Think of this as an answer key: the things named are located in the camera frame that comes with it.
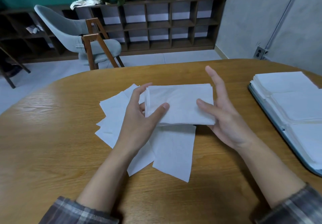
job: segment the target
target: electrical outlet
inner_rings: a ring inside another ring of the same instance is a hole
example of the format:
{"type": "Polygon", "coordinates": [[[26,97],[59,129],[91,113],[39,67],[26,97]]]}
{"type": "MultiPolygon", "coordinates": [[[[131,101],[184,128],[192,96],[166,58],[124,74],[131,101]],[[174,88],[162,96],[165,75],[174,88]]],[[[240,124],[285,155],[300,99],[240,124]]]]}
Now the electrical outlet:
{"type": "Polygon", "coordinates": [[[267,54],[268,52],[261,47],[257,47],[256,52],[254,53],[254,59],[262,59],[263,55],[267,54]]]}

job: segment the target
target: chair backrest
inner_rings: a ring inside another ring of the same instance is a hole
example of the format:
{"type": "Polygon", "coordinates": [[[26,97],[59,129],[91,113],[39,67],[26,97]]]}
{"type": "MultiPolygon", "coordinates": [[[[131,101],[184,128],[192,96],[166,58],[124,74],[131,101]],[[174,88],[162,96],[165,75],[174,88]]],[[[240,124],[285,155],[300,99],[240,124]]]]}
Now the chair backrest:
{"type": "Polygon", "coordinates": [[[54,10],[41,5],[36,5],[34,9],[69,51],[86,53],[82,37],[80,36],[81,34],[88,34],[86,20],[67,19],[54,10]]]}

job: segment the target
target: forearm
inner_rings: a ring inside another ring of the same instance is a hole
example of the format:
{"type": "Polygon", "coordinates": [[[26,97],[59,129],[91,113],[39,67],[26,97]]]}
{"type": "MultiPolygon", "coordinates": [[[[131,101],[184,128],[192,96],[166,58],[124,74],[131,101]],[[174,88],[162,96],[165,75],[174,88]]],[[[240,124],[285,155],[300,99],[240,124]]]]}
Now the forearm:
{"type": "Polygon", "coordinates": [[[305,186],[305,183],[261,140],[255,140],[249,147],[237,151],[271,207],[305,186]]]}
{"type": "Polygon", "coordinates": [[[114,148],[76,201],[91,209],[110,212],[133,157],[124,150],[114,148]]]}

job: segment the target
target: wood grain surface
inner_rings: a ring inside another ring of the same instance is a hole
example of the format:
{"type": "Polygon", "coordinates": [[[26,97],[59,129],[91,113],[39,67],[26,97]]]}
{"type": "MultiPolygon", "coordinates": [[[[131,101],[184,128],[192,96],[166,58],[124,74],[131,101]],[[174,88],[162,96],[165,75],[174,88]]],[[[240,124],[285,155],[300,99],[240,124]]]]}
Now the wood grain surface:
{"type": "MultiPolygon", "coordinates": [[[[251,59],[94,70],[58,80],[0,116],[0,222],[38,223],[59,195],[75,199],[111,151],[94,133],[101,100],[131,84],[211,83],[210,65],[251,129],[304,181],[322,193],[247,90],[257,73],[298,71],[251,59]]],[[[322,77],[304,72],[322,87],[322,77]]],[[[189,183],[152,164],[127,177],[115,207],[123,223],[250,223],[269,210],[242,159],[206,126],[196,130],[189,183]]]]}

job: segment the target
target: wooden chair frame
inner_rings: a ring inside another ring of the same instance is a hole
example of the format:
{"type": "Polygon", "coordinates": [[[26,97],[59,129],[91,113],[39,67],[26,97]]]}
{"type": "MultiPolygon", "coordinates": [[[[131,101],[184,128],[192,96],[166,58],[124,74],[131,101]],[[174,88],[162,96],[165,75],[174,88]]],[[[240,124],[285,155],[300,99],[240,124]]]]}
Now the wooden chair frame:
{"type": "MultiPolygon", "coordinates": [[[[24,66],[22,63],[20,63],[17,59],[15,59],[13,56],[11,56],[2,46],[0,46],[0,49],[6,54],[8,55],[14,63],[16,63],[17,65],[19,65],[22,69],[24,69],[27,73],[30,73],[30,70],[27,69],[26,66],[24,66]]],[[[7,74],[5,73],[5,71],[2,69],[2,67],[0,66],[0,74],[2,74],[4,76],[4,78],[7,80],[7,82],[10,84],[10,86],[12,88],[16,88],[16,86],[14,85],[14,83],[10,80],[9,76],[7,76],[7,74]]]]}
{"type": "MultiPolygon", "coordinates": [[[[90,70],[97,70],[99,68],[98,64],[96,64],[94,62],[94,58],[93,58],[92,47],[91,47],[91,42],[93,42],[93,41],[98,41],[99,45],[101,46],[101,48],[104,51],[107,58],[110,60],[113,67],[118,68],[119,67],[118,64],[115,62],[115,59],[113,58],[109,48],[106,46],[101,35],[99,33],[93,33],[92,23],[95,25],[97,30],[102,32],[105,39],[109,39],[109,36],[107,35],[106,31],[104,30],[104,28],[98,18],[86,20],[86,25],[87,25],[89,34],[83,35],[82,40],[83,40],[84,47],[85,47],[85,50],[87,53],[88,64],[90,65],[90,70]]],[[[116,56],[116,59],[118,60],[120,66],[124,67],[124,64],[122,63],[120,57],[116,56]]]]}

